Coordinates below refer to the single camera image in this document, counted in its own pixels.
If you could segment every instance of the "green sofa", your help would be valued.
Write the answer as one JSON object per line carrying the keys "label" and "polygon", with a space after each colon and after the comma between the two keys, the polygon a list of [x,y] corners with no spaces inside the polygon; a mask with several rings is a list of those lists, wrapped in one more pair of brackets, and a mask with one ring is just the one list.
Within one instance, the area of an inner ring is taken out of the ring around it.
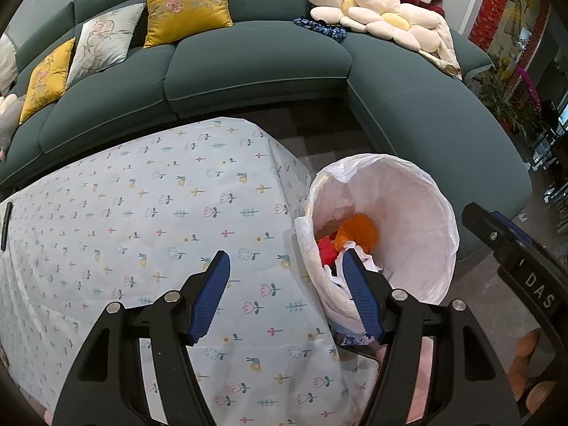
{"label": "green sofa", "polygon": [[[145,0],[73,0],[18,50],[26,93],[33,68],[79,36],[83,22]],[[281,101],[344,98],[377,152],[430,173],[456,216],[469,202],[515,216],[530,180],[512,143],[463,83],[417,53],[365,34],[338,43],[291,22],[308,0],[228,0],[234,25],[143,50],[145,10],[127,59],[90,75],[29,118],[0,163],[0,190],[17,189],[89,149],[155,125]],[[487,69],[482,50],[453,33],[465,78]],[[481,243],[459,227],[458,257]]]}

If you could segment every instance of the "white tablecloth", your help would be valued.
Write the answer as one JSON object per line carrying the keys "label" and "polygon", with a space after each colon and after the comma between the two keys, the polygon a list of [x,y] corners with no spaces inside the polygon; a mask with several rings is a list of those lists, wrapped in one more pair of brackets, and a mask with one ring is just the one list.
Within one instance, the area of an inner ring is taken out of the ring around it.
{"label": "white tablecloth", "polygon": [[[231,277],[189,349],[216,422],[356,422],[378,366],[338,354],[297,261],[293,219],[309,183],[257,126],[219,118],[100,152],[9,197],[0,341],[13,379],[53,411],[109,301],[152,303],[222,249]],[[152,414],[165,421],[149,341],[141,358]]]}

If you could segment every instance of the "white floral pillow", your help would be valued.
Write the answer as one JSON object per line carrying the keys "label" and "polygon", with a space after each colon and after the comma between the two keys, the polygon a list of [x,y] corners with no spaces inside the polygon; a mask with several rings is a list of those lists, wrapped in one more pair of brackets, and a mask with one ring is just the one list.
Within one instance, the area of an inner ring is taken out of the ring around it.
{"label": "white floral pillow", "polygon": [[83,24],[67,77],[67,89],[92,73],[126,59],[134,28],[144,6],[145,3],[137,3],[113,9]]}

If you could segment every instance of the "white plastic bag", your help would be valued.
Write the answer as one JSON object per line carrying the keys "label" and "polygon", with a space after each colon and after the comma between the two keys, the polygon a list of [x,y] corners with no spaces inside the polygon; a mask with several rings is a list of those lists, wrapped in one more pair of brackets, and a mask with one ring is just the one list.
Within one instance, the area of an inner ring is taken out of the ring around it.
{"label": "white plastic bag", "polygon": [[329,320],[355,334],[364,328],[349,290],[329,280],[315,234],[332,220],[366,214],[377,227],[375,263],[393,272],[390,284],[417,300],[439,304],[452,281],[459,236],[448,200],[434,180],[398,157],[360,154],[320,171],[305,216],[295,220],[307,272]]}

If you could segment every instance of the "blue knitted fabric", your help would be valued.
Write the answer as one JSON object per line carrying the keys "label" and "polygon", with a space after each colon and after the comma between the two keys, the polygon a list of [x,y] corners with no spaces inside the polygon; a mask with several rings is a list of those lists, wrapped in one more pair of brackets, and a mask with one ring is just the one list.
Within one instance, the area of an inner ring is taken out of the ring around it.
{"label": "blue knitted fabric", "polygon": [[343,27],[333,27],[330,25],[320,24],[319,22],[311,21],[305,17],[297,17],[294,19],[294,24],[305,29],[321,33],[326,37],[333,38],[335,41],[343,41],[347,36],[347,31]]}

